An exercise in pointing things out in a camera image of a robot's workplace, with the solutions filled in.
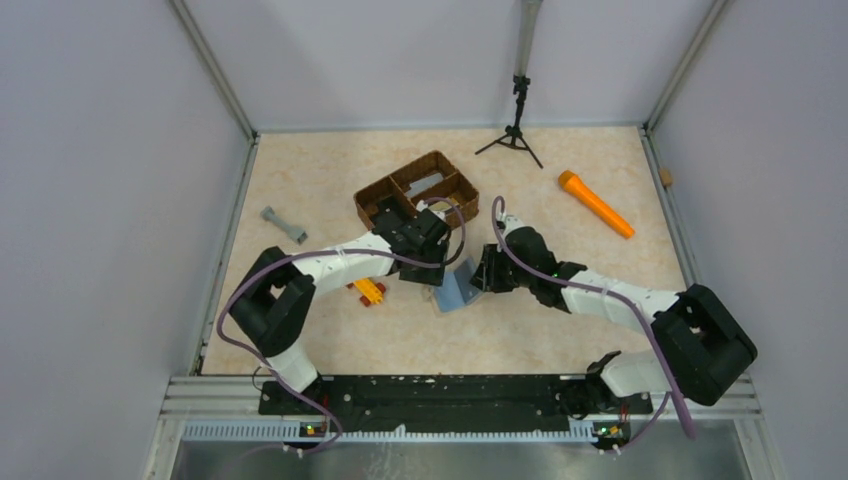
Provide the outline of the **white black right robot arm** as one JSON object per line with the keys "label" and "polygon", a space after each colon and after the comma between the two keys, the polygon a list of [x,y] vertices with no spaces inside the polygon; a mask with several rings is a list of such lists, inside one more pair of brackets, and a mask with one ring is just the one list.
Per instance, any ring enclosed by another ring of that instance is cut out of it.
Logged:
{"label": "white black right robot arm", "polygon": [[612,353],[595,363],[598,377],[586,385],[586,397],[600,412],[614,411],[627,396],[662,390],[712,406],[758,357],[754,342],[704,285],[682,292],[638,287],[557,260],[532,227],[498,221],[494,232],[497,240],[485,245],[471,280],[476,288],[524,288],[545,307],[597,316],[648,338],[646,352]]}

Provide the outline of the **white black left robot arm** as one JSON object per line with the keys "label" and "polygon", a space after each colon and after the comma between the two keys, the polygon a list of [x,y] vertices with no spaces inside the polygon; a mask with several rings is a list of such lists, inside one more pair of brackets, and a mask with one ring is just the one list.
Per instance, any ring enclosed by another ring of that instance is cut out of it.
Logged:
{"label": "white black left robot arm", "polygon": [[334,247],[292,255],[268,248],[223,312],[249,339],[248,351],[285,383],[283,401],[308,413],[321,397],[317,369],[300,340],[312,302],[365,278],[397,274],[407,282],[440,283],[451,230],[442,214],[424,209]]}

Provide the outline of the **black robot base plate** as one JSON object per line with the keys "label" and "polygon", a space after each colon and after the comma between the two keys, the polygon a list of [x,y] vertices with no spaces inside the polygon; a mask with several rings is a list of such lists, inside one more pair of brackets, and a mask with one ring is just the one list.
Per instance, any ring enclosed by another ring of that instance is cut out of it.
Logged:
{"label": "black robot base plate", "polygon": [[346,432],[513,433],[565,431],[591,415],[650,414],[649,397],[618,398],[595,375],[323,376],[301,399],[262,385],[262,415],[329,410]]}

